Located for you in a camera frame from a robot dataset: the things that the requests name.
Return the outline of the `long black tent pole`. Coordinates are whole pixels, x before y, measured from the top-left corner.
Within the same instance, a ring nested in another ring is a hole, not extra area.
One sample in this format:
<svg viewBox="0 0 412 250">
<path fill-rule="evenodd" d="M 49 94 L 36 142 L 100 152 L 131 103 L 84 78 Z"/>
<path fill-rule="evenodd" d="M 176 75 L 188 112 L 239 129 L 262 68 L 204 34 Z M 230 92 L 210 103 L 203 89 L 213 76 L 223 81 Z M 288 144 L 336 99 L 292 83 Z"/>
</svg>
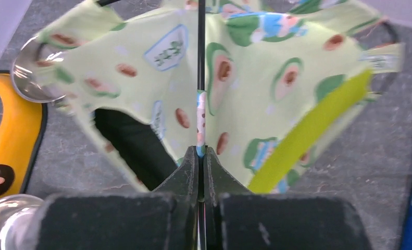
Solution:
<svg viewBox="0 0 412 250">
<path fill-rule="evenodd" d="M 206 1 L 198 1 L 198 49 L 197 49 L 197 89 L 202 92 L 205 88 L 205 14 Z M 204 144 L 197 143 L 198 155 L 198 249 L 207 249 L 205 204 L 204 204 Z"/>
</svg>

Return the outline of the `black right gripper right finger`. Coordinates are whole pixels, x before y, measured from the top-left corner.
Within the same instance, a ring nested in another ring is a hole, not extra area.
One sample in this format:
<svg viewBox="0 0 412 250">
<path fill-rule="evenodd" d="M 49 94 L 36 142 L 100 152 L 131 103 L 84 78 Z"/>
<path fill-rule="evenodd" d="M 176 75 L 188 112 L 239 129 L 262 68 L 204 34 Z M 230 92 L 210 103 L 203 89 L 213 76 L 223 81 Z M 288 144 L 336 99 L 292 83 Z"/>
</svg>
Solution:
<svg viewBox="0 0 412 250">
<path fill-rule="evenodd" d="M 203 162 L 206 249 L 371 249 L 347 200 L 254 194 L 223 168 L 211 147 Z"/>
</svg>

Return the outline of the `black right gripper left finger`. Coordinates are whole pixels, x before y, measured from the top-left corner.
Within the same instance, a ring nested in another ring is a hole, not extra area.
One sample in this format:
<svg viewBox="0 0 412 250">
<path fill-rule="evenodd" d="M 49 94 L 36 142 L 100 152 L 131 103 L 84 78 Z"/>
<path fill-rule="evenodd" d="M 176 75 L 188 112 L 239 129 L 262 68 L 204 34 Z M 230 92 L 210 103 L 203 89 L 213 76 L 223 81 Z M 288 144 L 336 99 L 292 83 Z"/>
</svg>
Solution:
<svg viewBox="0 0 412 250">
<path fill-rule="evenodd" d="M 132 194 L 52 195 L 34 213 L 21 249 L 196 249 L 198 156 L 158 188 Z"/>
</svg>

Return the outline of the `green avocado-print pet tent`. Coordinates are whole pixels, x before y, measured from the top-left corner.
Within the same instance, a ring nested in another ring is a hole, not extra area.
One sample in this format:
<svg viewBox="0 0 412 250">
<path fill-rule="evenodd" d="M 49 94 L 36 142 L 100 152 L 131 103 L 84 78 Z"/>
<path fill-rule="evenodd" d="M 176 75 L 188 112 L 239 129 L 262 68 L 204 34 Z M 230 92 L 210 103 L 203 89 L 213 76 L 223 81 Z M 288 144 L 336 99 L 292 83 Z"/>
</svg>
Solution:
<svg viewBox="0 0 412 250">
<path fill-rule="evenodd" d="M 211 147 L 257 193 L 285 192 L 373 94 L 402 69 L 404 44 L 367 48 L 386 21 L 360 1 L 207 1 L 205 89 L 197 89 L 198 1 L 163 1 L 124 20 L 83 1 L 36 40 L 64 52 L 36 63 L 40 84 L 136 190 L 160 185 L 188 147 Z"/>
</svg>

